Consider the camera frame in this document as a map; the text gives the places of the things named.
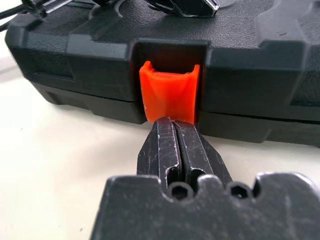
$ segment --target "orange plastic clip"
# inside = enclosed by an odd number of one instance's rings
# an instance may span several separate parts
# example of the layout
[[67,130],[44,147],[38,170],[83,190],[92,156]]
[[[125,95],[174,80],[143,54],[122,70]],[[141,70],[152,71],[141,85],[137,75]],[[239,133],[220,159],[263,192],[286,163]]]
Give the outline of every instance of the orange plastic clip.
[[199,72],[199,65],[185,74],[157,72],[146,61],[140,69],[140,84],[148,121],[170,117],[194,125]]

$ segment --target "tool case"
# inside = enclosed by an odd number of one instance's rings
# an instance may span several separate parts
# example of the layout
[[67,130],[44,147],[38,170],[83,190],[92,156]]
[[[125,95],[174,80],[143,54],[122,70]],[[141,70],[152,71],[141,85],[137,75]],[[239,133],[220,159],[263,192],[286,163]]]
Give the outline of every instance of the tool case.
[[43,19],[16,16],[6,43],[53,104],[142,124],[144,63],[180,74],[200,65],[202,134],[320,147],[317,0],[220,0],[209,18],[165,14],[144,0],[71,2]]

